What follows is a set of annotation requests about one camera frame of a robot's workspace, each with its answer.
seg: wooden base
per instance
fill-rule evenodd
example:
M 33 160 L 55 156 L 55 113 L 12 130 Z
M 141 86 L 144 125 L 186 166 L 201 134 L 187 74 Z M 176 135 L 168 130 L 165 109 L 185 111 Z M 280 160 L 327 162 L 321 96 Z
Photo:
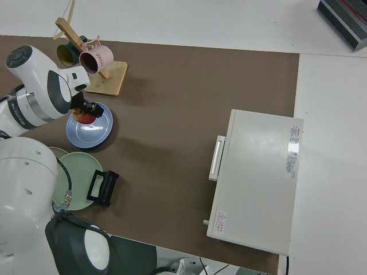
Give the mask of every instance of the wooden base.
M 90 74 L 91 85 L 85 88 L 88 93 L 99 93 L 107 96 L 117 96 L 120 93 L 122 81 L 127 71 L 127 63 L 114 61 L 114 63 L 105 69 L 109 72 L 108 79 L 102 78 L 99 74 Z

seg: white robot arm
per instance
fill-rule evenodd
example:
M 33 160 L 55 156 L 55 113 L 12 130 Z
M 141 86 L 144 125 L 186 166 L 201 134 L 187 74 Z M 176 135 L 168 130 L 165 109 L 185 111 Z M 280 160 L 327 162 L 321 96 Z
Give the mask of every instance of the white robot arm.
M 50 222 L 58 173 L 52 151 L 36 140 L 18 137 L 66 115 L 71 108 L 101 116 L 103 109 L 84 100 L 81 92 L 89 85 L 88 75 L 81 66 L 59 69 L 32 46 L 14 50 L 6 66 L 23 84 L 0 97 L 0 260 L 13 257 L 15 275 L 109 274 L 107 270 L 118 261 L 111 258 L 116 253 L 105 233 L 91 229 L 92 223 L 86 228 L 74 224 L 63 229 L 58 224 L 68 224 L 67 220 Z M 77 231 L 83 237 L 79 247 L 85 250 L 75 261 L 74 251 L 65 244 L 71 239 L 75 244 Z M 63 243 L 56 243 L 61 238 Z M 4 274 L 1 261 L 0 274 Z
M 66 115 L 72 98 L 89 86 L 82 66 L 59 69 L 40 50 L 28 45 L 14 50 L 6 66 L 23 85 L 0 99 L 0 138 L 19 136 Z

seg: pink mug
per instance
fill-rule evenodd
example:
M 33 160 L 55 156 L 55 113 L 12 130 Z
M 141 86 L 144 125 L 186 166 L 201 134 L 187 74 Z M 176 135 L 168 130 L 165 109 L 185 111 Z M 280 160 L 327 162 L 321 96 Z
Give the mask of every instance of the pink mug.
M 87 45 L 94 43 L 95 47 L 88 49 Z M 83 43 L 83 52 L 79 56 L 80 65 L 87 73 L 95 74 L 114 62 L 114 55 L 107 46 L 101 45 L 98 39 Z

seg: plate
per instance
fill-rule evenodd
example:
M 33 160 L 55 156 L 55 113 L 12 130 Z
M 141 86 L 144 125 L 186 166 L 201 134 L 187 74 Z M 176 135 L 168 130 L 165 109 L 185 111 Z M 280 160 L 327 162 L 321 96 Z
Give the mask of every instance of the plate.
M 111 133 L 114 120 L 110 109 L 98 103 L 103 109 L 103 115 L 91 124 L 81 124 L 71 114 L 67 122 L 67 137 L 79 148 L 92 148 L 105 141 Z
M 51 149 L 51 151 L 53 152 L 53 154 L 55 155 L 55 157 L 62 158 L 63 156 L 67 155 L 68 152 L 66 152 L 64 149 L 58 148 L 58 147 L 48 147 Z
M 72 201 L 69 210 L 80 210 L 91 205 L 93 201 L 87 199 L 89 186 L 95 170 L 103 171 L 101 164 L 93 156 L 83 152 L 74 152 L 60 158 L 60 161 L 66 167 L 70 174 L 72 182 Z M 96 183 L 92 190 L 92 195 L 98 197 L 99 187 L 103 181 L 102 176 L 97 176 Z M 68 179 L 64 170 L 58 166 L 56 186 L 52 200 L 58 206 L 64 200 L 68 189 Z

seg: label sticker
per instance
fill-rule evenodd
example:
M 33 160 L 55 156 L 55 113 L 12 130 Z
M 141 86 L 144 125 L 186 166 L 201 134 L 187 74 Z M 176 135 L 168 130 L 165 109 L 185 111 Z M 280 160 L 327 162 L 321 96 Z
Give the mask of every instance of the label sticker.
M 296 178 L 296 164 L 299 153 L 299 135 L 300 128 L 297 125 L 293 126 L 290 131 L 286 163 L 287 177 L 291 179 Z
M 223 211 L 217 212 L 215 233 L 223 234 L 226 217 L 227 217 L 227 212 L 223 212 Z

